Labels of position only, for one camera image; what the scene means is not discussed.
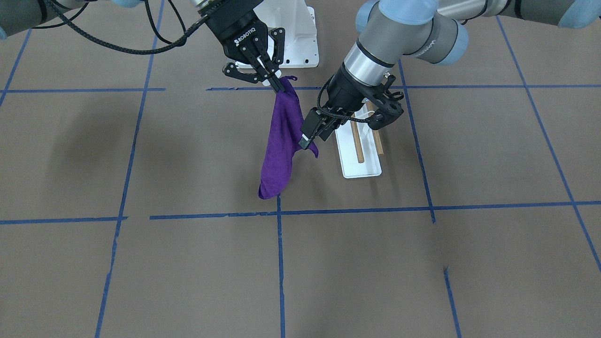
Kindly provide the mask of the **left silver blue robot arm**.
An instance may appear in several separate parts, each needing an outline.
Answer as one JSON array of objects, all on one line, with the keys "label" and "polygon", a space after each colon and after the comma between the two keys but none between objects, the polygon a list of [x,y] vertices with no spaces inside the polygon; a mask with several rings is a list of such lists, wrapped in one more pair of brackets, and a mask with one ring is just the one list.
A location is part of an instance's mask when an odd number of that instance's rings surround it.
[{"label": "left silver blue robot arm", "polygon": [[389,90],[389,74],[402,56],[435,65],[457,62],[469,43],[464,23],[503,15],[580,29],[600,16],[598,0],[369,0],[359,9],[358,38],[337,73],[322,87],[328,101],[309,111],[299,145],[327,140],[354,120],[378,130],[403,114],[403,96]]}]

